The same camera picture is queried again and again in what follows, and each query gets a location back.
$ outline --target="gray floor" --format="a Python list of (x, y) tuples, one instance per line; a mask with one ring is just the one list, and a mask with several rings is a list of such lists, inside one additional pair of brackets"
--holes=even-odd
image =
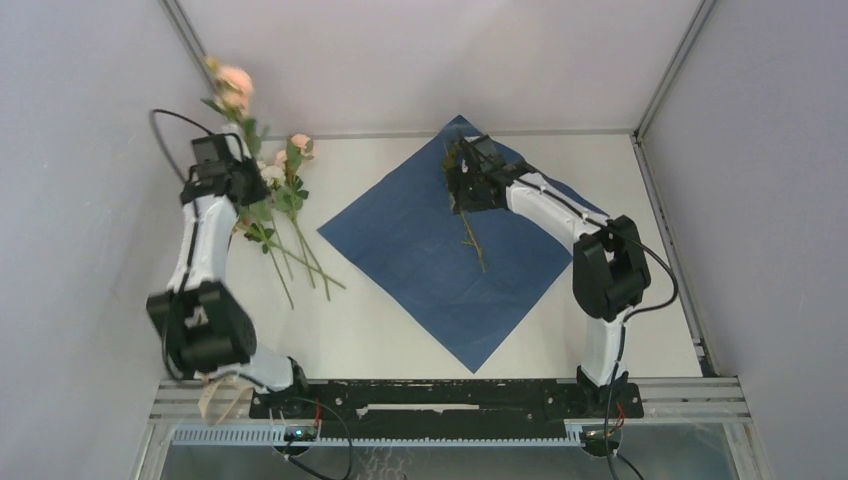
[[(621, 452), (646, 478), (734, 480), (736, 474), (721, 426), (628, 426)], [(341, 478), (347, 449), (321, 448), (302, 455), (304, 463)], [(616, 460), (621, 480), (635, 479)], [(172, 446), (164, 479), (309, 479), (268, 447)], [(355, 448), (351, 479), (606, 479), (606, 460), (576, 448), (455, 447)]]

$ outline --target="blue paper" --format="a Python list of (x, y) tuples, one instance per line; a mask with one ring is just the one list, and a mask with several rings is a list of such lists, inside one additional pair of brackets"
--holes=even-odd
[[(465, 118), (456, 117), (319, 232), (476, 372), (571, 256), (541, 228), (512, 212), (467, 213), (483, 249), (482, 271), (474, 247), (462, 243), (465, 227), (450, 213), (441, 169), (446, 146), (460, 132), (480, 134)], [(521, 158), (501, 144), (498, 148), (507, 162)], [(567, 186), (551, 183), (597, 210)]]

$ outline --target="white wall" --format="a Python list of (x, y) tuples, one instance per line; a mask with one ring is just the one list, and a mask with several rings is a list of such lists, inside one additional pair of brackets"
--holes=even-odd
[(0, 478), (127, 478), (162, 376), (144, 302), (181, 225), (146, 113), (203, 111), (203, 84), (153, 0), (2, 9)]
[(633, 130), (698, 0), (184, 0), (275, 133)]
[(848, 3), (721, 2), (647, 139), (777, 478), (848, 478)]

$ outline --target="gray wall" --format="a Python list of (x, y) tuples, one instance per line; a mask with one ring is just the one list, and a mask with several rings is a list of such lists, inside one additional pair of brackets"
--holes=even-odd
[(127, 478), (181, 233), (146, 112), (203, 86), (153, 0), (7, 0), (0, 45), (0, 478)]
[(721, 2), (647, 153), (779, 479), (848, 478), (848, 3)]

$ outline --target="white table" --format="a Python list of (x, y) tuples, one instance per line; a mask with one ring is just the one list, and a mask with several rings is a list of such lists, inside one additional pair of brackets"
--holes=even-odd
[[(643, 242), (664, 255), (657, 224), (630, 140), (625, 135), (506, 136), (496, 140), (521, 153), (611, 215), (626, 214)], [(253, 319), (259, 342), (291, 355), (313, 379), (573, 378), (583, 352), (586, 318), (571, 293), (571, 267), (472, 374), (397, 302), (339, 254), (316, 229), (407, 159), (429, 138), (321, 140), (316, 160), (301, 175), (310, 190), (301, 226), (322, 266), (347, 286), (313, 290), (306, 270), (293, 264), (292, 310), (271, 259), (237, 235), (227, 284)], [(273, 155), (280, 143), (267, 142)], [(281, 230), (287, 220), (277, 218)], [(283, 241), (296, 250), (293, 234)], [(653, 284), (643, 305), (667, 299), (671, 283), (649, 261)], [(634, 377), (701, 376), (678, 303), (634, 317), (624, 360)]]

